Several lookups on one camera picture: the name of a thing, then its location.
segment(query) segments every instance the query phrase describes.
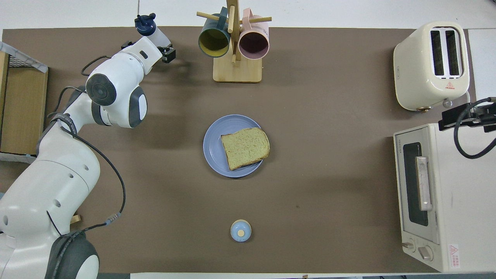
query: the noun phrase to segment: mug handle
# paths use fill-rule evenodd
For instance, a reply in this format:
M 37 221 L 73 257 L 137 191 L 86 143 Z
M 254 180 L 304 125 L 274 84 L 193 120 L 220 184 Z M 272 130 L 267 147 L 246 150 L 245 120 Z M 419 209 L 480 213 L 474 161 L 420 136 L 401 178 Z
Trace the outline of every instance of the mug handle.
M 243 27 L 246 30 L 251 30 L 251 24 L 249 19 L 253 17 L 253 13 L 251 12 L 251 8 L 246 8 L 243 10 Z
M 219 21 L 217 22 L 217 29 L 224 29 L 224 25 L 226 25 L 227 20 L 227 8 L 222 7 L 220 11 Z

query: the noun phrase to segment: pink mug handle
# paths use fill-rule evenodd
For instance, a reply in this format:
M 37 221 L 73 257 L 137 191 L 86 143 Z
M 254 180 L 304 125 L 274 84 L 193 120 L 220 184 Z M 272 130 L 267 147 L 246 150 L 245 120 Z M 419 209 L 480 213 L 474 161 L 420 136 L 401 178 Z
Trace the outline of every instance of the pink mug handle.
M 246 8 L 243 10 L 243 28 L 244 31 L 251 30 L 251 24 L 249 19 L 253 17 L 253 13 L 251 12 L 251 8 Z

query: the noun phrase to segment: red warning triangle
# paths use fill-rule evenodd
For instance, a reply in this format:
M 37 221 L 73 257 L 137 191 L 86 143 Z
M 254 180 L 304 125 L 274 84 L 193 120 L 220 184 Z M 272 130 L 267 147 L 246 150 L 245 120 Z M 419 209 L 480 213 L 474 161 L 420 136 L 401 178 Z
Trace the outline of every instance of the red warning triangle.
M 455 247 L 453 247 L 452 245 L 450 245 L 450 246 L 449 246 L 449 252 L 450 252 L 450 254 L 452 254 L 452 255 L 453 255 L 454 253 L 456 253 L 456 251 L 458 251 L 458 249 L 456 249 L 456 248 L 455 248 Z

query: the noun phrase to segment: gray cable tie strap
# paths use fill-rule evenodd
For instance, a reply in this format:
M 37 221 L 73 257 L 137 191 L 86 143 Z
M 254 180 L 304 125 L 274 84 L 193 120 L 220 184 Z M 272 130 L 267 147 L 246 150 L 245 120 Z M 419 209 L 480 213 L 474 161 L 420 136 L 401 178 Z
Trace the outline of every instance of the gray cable tie strap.
M 62 122 L 66 123 L 67 126 L 69 126 L 70 131 L 77 135 L 77 130 L 76 130 L 76 125 L 74 125 L 74 121 L 72 121 L 71 117 L 67 114 L 62 114 L 62 113 L 57 113 L 55 116 L 50 120 L 50 122 L 56 121 L 57 119 L 60 119 Z
M 108 226 L 110 225 L 111 223 L 113 223 L 115 220 L 117 220 L 117 218 L 119 218 L 121 216 L 121 213 L 118 212 L 110 217 L 107 218 L 107 220 L 105 221 L 105 226 Z

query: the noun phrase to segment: bread slice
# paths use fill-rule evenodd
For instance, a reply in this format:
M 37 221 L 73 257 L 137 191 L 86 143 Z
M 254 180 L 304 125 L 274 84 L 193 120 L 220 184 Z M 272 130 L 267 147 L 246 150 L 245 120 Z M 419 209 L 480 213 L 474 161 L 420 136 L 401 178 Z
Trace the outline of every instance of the bread slice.
M 260 128 L 248 128 L 221 135 L 230 170 L 256 163 L 269 155 L 269 139 Z

